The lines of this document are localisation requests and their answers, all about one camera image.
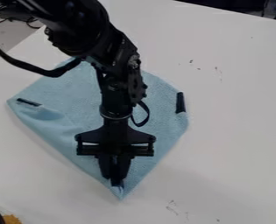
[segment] blue towel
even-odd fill
[[[157,137],[155,156],[134,158],[124,187],[112,187],[102,177],[96,158],[76,155],[74,136],[103,125],[99,114],[100,89],[96,72],[89,63],[82,62],[58,79],[40,78],[9,99],[8,104],[25,125],[122,199],[171,150],[188,126],[186,113],[175,113],[178,91],[154,75],[145,72],[142,75],[149,87],[144,102],[151,110],[151,118],[142,128],[135,127],[131,121],[130,126]],[[17,101],[18,98],[29,103]],[[137,122],[146,117],[139,107],[133,114]]]

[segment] white table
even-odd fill
[[[167,0],[109,12],[144,70],[185,93],[188,131],[120,202],[8,110],[39,76],[0,60],[0,206],[33,224],[275,224],[276,21]],[[67,58],[41,30],[10,54],[47,68]]]

